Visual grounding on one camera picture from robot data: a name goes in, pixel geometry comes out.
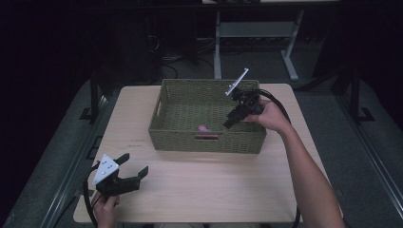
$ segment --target basket handle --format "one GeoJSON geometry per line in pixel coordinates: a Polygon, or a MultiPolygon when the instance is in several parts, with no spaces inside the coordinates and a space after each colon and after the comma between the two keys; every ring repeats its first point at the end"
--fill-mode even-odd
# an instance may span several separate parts
{"type": "Polygon", "coordinates": [[[208,141],[217,141],[219,139],[218,134],[198,134],[195,136],[195,140],[208,140],[208,141]]]}

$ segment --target gray floor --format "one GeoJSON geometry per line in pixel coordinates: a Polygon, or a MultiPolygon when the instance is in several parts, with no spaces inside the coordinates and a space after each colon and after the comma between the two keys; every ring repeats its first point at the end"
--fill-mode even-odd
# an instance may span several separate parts
{"type": "MultiPolygon", "coordinates": [[[[301,44],[296,49],[299,51],[293,57],[297,72],[300,72],[300,80],[296,83],[288,78],[276,47],[269,51],[222,55],[222,77],[238,78],[243,68],[249,67],[251,70],[245,79],[258,79],[261,83],[286,83],[292,87],[305,85],[312,80],[310,74],[315,67],[317,46],[309,48],[307,44],[301,44]]],[[[200,57],[212,63],[211,54],[200,57]]],[[[197,66],[185,60],[171,66],[178,70],[179,78],[214,78],[213,68],[202,61],[197,66]]],[[[173,77],[173,71],[169,68],[164,72],[167,77],[173,77]]],[[[361,84],[360,104],[369,108],[375,122],[361,125],[352,123],[344,107],[349,101],[349,94],[341,97],[333,95],[330,92],[333,81],[330,79],[310,91],[296,92],[296,96],[330,182],[337,192],[344,218],[352,227],[403,227],[402,217],[368,155],[368,145],[362,142],[358,134],[364,132],[396,185],[403,189],[402,131],[365,84],[361,84]]],[[[62,208],[67,210],[56,227],[91,227],[91,224],[80,224],[73,220],[78,201],[75,197],[81,194],[82,181],[92,165],[92,160],[87,160],[86,155],[97,137],[104,134],[119,89],[100,103],[101,115],[95,124],[79,120],[83,109],[90,107],[89,92],[89,83],[86,83],[77,93],[5,227],[52,227],[61,216],[62,208]]],[[[291,223],[271,225],[291,227],[291,223]]],[[[119,224],[119,227],[142,226],[119,224]]]]}

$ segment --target hand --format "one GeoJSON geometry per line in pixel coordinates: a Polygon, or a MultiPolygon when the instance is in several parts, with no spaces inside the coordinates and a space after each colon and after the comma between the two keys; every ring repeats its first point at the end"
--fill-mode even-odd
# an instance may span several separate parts
{"type": "Polygon", "coordinates": [[[109,197],[107,200],[97,192],[92,198],[95,218],[98,228],[116,228],[118,226],[115,206],[119,204],[120,197],[109,197]]]}
{"type": "Polygon", "coordinates": [[[268,100],[260,100],[259,104],[264,108],[259,115],[253,114],[247,116],[245,122],[256,122],[270,130],[275,130],[278,133],[289,128],[291,125],[284,117],[284,114],[276,104],[268,100]]]}

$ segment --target cable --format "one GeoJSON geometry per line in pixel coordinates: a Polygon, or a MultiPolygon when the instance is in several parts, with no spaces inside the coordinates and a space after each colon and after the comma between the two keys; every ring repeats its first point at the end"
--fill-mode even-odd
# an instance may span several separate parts
{"type": "Polygon", "coordinates": [[[83,181],[83,195],[84,195],[84,202],[86,203],[86,211],[89,214],[89,218],[92,221],[92,224],[94,224],[95,227],[98,227],[98,221],[95,218],[94,212],[92,211],[92,205],[91,202],[89,201],[89,190],[88,190],[88,179],[89,175],[97,169],[100,166],[100,163],[98,162],[94,166],[91,167],[91,169],[88,171],[88,174],[86,175],[86,178],[83,181]]]}

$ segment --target black cable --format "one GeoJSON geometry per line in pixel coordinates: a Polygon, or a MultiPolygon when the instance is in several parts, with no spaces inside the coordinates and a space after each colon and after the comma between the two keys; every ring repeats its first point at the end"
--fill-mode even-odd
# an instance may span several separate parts
{"type": "Polygon", "coordinates": [[[262,95],[262,96],[264,96],[264,97],[270,99],[274,104],[276,104],[276,105],[278,106],[278,108],[281,110],[282,114],[285,116],[285,118],[287,119],[287,121],[288,121],[289,123],[291,123],[290,117],[288,116],[288,113],[287,113],[287,111],[285,110],[285,108],[284,108],[284,106],[282,105],[282,103],[281,103],[279,100],[277,100],[277,99],[275,98],[275,96],[273,96],[273,95],[272,95],[271,93],[269,93],[268,91],[263,90],[263,89],[259,89],[259,88],[254,88],[254,89],[249,89],[249,90],[248,90],[248,89],[245,89],[245,90],[242,90],[242,91],[238,92],[235,96],[239,96],[240,94],[244,94],[244,93],[257,93],[257,94],[259,94],[259,95],[262,95]]]}
{"type": "Polygon", "coordinates": [[[94,212],[92,210],[92,205],[91,202],[89,201],[89,190],[88,190],[88,178],[89,175],[99,167],[99,163],[95,164],[91,169],[88,171],[88,174],[86,175],[86,178],[83,181],[83,195],[84,195],[84,202],[86,203],[86,211],[89,214],[89,218],[92,221],[92,224],[94,224],[95,227],[98,227],[98,221],[95,218],[94,212]]]}
{"type": "Polygon", "coordinates": [[[99,198],[97,198],[97,199],[95,200],[95,202],[92,204],[92,206],[91,206],[92,210],[94,210],[95,204],[97,204],[97,202],[100,200],[101,197],[102,197],[102,196],[100,195],[99,198]]]}

